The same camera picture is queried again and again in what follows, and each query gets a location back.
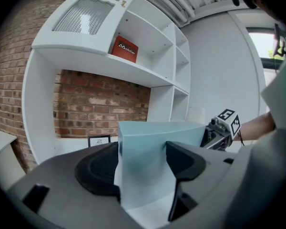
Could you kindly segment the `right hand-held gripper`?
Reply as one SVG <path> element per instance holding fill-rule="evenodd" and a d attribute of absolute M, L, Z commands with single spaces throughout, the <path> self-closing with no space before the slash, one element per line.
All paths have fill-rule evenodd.
<path fill-rule="evenodd" d="M 241 128 L 238 113 L 225 109 L 211 119 L 205 127 L 200 147 L 225 151 L 229 147 Z"/>

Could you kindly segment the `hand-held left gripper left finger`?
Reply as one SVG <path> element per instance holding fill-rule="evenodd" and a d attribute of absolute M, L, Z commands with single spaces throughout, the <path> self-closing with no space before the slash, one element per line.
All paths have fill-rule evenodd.
<path fill-rule="evenodd" d="M 118 162 L 118 143 L 107 143 L 104 148 L 80 160 L 74 174 L 79 184 L 92 194 L 116 197 L 120 201 L 120 189 L 114 184 Z"/>

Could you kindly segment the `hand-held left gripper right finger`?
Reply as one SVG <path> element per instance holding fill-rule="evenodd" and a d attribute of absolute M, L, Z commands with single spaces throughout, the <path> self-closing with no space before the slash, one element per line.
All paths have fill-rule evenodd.
<path fill-rule="evenodd" d="M 206 160 L 178 144 L 167 141 L 166 162 L 176 178 L 173 203 L 168 216 L 168 221 L 174 221 L 198 205 L 189 194 L 183 192 L 181 182 L 192 181 L 201 175 L 206 168 Z"/>

